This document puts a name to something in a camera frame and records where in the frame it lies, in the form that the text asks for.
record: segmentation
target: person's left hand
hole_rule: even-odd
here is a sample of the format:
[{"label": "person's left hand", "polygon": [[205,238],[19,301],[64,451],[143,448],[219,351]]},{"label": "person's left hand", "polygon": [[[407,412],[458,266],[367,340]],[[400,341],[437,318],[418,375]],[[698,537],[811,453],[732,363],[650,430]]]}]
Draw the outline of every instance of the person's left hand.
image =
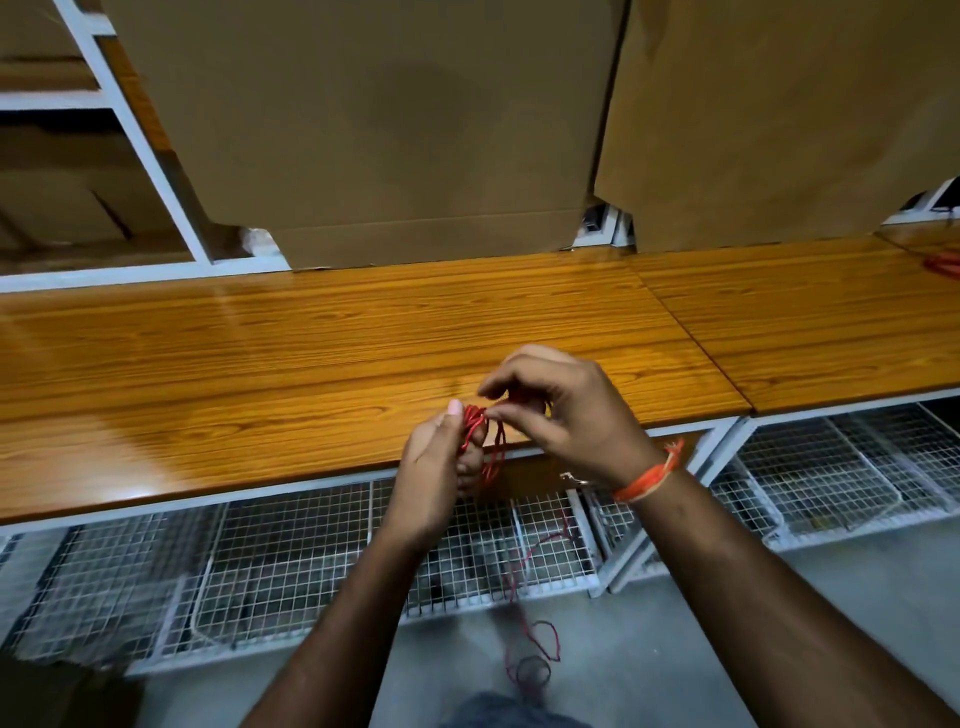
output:
[{"label": "person's left hand", "polygon": [[479,483],[487,426],[461,452],[464,435],[463,403],[452,400],[444,414],[418,425],[403,448],[383,528],[424,553],[444,534],[458,493],[472,495]]}]

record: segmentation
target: person's right arm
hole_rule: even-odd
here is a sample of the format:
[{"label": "person's right arm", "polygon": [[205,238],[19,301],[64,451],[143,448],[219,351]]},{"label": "person's right arm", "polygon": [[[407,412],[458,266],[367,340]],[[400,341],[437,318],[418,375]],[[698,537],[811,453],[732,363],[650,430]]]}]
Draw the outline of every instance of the person's right arm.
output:
[{"label": "person's right arm", "polygon": [[[550,416],[501,402],[493,420],[622,488],[663,462],[603,370],[527,346],[481,385],[537,390]],[[633,504],[761,726],[960,725],[927,685],[818,594],[682,469]]]}]

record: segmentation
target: forearm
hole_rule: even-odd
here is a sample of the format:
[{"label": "forearm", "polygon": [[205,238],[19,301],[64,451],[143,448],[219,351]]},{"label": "forearm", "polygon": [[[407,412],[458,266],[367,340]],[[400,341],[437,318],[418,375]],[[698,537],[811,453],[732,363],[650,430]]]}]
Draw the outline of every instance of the forearm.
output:
[{"label": "forearm", "polygon": [[377,531],[243,728],[367,725],[421,560],[388,530]]},{"label": "forearm", "polygon": [[671,474],[636,511],[758,724],[956,724],[688,473]]}]

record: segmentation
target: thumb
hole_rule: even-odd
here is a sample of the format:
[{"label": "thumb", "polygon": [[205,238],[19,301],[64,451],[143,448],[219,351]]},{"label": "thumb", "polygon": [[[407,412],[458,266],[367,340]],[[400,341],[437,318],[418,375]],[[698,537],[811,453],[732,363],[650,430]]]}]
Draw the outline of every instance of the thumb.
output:
[{"label": "thumb", "polygon": [[487,409],[487,417],[518,429],[545,450],[557,446],[566,431],[543,413],[513,402],[501,402]]},{"label": "thumb", "polygon": [[460,400],[450,400],[450,404],[446,406],[446,414],[424,453],[452,462],[456,460],[463,443],[464,404]]}]

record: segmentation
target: person's right hand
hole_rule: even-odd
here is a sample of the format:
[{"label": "person's right hand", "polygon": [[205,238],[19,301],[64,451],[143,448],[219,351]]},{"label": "person's right hand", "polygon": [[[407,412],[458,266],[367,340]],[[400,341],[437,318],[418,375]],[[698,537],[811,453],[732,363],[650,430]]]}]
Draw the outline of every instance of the person's right hand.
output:
[{"label": "person's right hand", "polygon": [[502,401],[487,409],[491,420],[515,427],[608,486],[623,488],[665,460],[596,362],[528,344],[504,359],[478,393],[496,400],[510,390],[534,390],[550,405],[550,415],[541,407]]}]

